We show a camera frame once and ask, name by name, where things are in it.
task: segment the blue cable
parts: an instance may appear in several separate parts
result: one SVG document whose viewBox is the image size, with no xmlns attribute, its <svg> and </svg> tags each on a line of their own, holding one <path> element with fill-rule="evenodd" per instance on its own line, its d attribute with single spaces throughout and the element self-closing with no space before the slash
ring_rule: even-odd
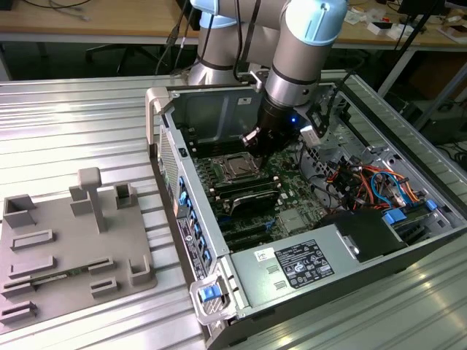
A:
<svg viewBox="0 0 467 350">
<path fill-rule="evenodd" d="M 392 174 L 389 174 L 387 173 L 386 171 L 380 171 L 379 173 L 375 173 L 372 178 L 371 178 L 371 190 L 373 191 L 374 195 L 377 196 L 379 199 L 381 199 L 382 201 L 386 202 L 387 204 L 389 204 L 389 207 L 392 208 L 393 205 L 391 202 L 389 202 L 389 200 L 386 198 L 386 197 L 383 197 L 381 196 L 377 190 L 376 190 L 376 187 L 374 185 L 374 179 L 376 177 L 376 175 L 378 174 L 384 174 L 384 175 L 387 175 L 387 177 L 389 177 L 391 180 L 394 181 L 395 185 L 397 186 L 397 189 L 399 191 L 399 193 L 401 194 L 402 198 L 405 200 L 405 201 L 408 201 L 409 203 L 411 203 L 412 201 L 404 194 L 404 192 L 402 191 L 401 189 L 401 186 L 399 184 L 399 182 L 397 181 L 397 179 L 392 175 Z"/>
</svg>

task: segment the wooden desk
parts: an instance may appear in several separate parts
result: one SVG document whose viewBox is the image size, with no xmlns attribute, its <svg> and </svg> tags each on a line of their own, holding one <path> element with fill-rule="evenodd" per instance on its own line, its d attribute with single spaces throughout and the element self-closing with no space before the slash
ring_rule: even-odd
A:
<svg viewBox="0 0 467 350">
<path fill-rule="evenodd" d="M 45 0 L 31 1 L 47 4 Z M 12 11 L 0 11 L 0 32 L 155 36 L 164 38 L 165 42 L 180 15 L 175 0 L 92 0 L 81 7 L 82 14 L 90 18 L 88 22 L 17 0 Z M 185 25 L 186 20 L 183 18 L 182 29 Z M 190 27 L 188 36 L 197 37 L 198 34 Z"/>
<path fill-rule="evenodd" d="M 350 3 L 360 3 L 362 1 L 351 0 Z M 370 9 L 383 9 L 386 11 L 386 17 L 390 18 L 390 21 L 393 23 L 399 23 L 401 17 L 405 15 L 399 14 L 393 9 L 389 8 L 386 5 L 381 5 L 375 2 L 375 0 L 370 0 L 366 4 L 360 5 L 359 7 L 370 10 Z M 427 51 L 437 51 L 437 50 L 449 50 L 453 49 L 458 50 L 467 50 L 467 45 L 461 45 L 453 40 L 449 39 L 445 35 L 441 34 L 438 31 L 440 25 L 429 24 L 426 25 L 427 30 L 423 34 L 418 34 L 415 40 L 412 42 L 411 49 L 415 50 L 427 50 Z M 379 45 L 386 46 L 387 49 L 392 50 L 395 47 L 396 40 L 391 39 L 389 36 L 377 36 L 371 33 L 366 28 L 366 23 L 357 23 L 351 25 L 344 22 L 342 26 L 342 32 L 337 39 L 338 44 L 369 44 L 369 45 Z"/>
</svg>

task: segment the cpu socket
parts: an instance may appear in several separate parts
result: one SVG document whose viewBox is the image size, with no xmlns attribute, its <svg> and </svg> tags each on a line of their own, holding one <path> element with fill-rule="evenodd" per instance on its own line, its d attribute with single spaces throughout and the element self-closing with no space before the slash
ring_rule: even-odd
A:
<svg viewBox="0 0 467 350">
<path fill-rule="evenodd" d="M 229 155 L 220 161 L 227 180 L 244 179 L 258 174 L 254 158 L 246 152 Z"/>
</svg>

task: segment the chair leg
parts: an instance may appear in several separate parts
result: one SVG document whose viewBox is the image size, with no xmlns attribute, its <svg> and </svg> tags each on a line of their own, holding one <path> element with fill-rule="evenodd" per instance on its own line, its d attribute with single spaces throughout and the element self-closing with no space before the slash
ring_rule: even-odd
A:
<svg viewBox="0 0 467 350">
<path fill-rule="evenodd" d="M 49 54 L 47 53 L 47 48 L 45 47 L 44 42 L 38 42 L 37 49 L 39 49 L 39 54 L 41 55 L 41 58 L 49 57 Z"/>
<path fill-rule="evenodd" d="M 159 60 L 161 59 L 159 56 L 157 55 L 153 55 L 151 52 L 145 50 L 144 48 L 142 47 L 135 47 L 135 51 L 137 51 L 138 53 L 141 53 L 143 56 L 149 58 L 152 62 L 154 63 L 158 63 Z M 161 61 L 161 63 L 165 66 L 165 67 L 169 67 L 167 65 L 167 63 L 165 63 L 164 61 Z"/>
<path fill-rule="evenodd" d="M 123 71 L 123 66 L 125 65 L 126 61 L 128 60 L 128 57 L 134 55 L 134 48 L 132 47 L 127 47 L 125 49 L 125 52 L 123 53 L 122 59 L 120 60 L 120 63 L 118 64 L 117 68 L 117 74 L 121 75 Z"/>
<path fill-rule="evenodd" d="M 93 54 L 99 53 L 101 51 L 115 50 L 115 49 L 125 49 L 128 45 L 125 44 L 107 44 L 98 47 L 93 47 L 92 49 L 86 50 L 86 62 L 91 63 L 93 61 Z"/>
</svg>

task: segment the aluminum extrusion table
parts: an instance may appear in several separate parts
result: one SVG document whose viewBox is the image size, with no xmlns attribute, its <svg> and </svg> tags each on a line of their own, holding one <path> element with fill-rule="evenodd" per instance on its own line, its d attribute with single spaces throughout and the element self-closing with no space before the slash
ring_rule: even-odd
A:
<svg viewBox="0 0 467 350">
<path fill-rule="evenodd" d="M 323 78 L 343 77 L 323 72 Z M 0 85 L 0 201 L 67 195 L 76 170 L 101 169 L 104 186 L 137 189 L 154 259 L 154 289 L 0 335 L 2 349 L 205 349 L 146 153 L 144 93 L 167 77 L 8 82 Z M 464 173 L 358 77 L 348 86 L 467 201 Z M 359 111 L 349 110 L 355 120 Z M 370 142 L 381 137 L 356 128 Z M 235 349 L 464 349 L 467 236 L 404 272 L 251 337 Z"/>
</svg>

